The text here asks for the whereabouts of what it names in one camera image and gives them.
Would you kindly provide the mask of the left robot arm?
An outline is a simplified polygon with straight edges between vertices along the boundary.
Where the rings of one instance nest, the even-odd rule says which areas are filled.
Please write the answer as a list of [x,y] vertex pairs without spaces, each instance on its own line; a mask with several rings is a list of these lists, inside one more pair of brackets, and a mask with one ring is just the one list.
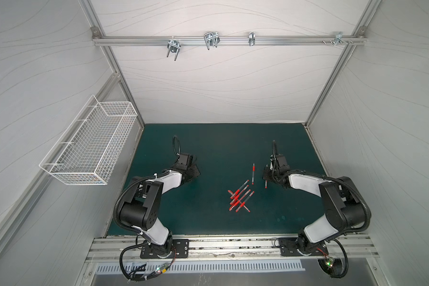
[[134,177],[114,205],[114,222],[142,236],[153,246],[166,247],[172,239],[170,231],[158,218],[162,196],[199,175],[195,156],[182,153],[170,169],[148,177]]

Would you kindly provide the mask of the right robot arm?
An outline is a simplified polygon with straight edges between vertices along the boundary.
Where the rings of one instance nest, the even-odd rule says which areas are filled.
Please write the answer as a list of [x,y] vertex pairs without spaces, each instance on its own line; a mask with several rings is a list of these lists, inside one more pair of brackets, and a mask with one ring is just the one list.
[[371,210],[349,177],[333,178],[304,170],[292,170],[284,155],[273,154],[270,167],[264,170],[263,178],[284,188],[307,192],[322,200],[324,214],[300,231],[296,239],[299,250],[308,251],[310,247],[324,241],[361,232],[370,226]]

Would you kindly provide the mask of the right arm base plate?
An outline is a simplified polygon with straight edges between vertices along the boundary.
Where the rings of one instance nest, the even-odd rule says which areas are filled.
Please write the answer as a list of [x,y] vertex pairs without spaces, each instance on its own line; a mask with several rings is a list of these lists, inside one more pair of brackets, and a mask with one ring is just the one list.
[[323,242],[311,243],[303,236],[276,238],[274,247],[278,248],[280,250],[280,255],[284,257],[325,257],[329,254]]

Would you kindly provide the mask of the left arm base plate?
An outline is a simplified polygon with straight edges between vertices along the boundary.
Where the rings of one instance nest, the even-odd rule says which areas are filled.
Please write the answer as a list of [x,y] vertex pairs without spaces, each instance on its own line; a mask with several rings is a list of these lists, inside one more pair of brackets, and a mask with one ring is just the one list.
[[146,243],[141,249],[141,259],[186,259],[189,255],[189,240],[175,239],[163,245]]

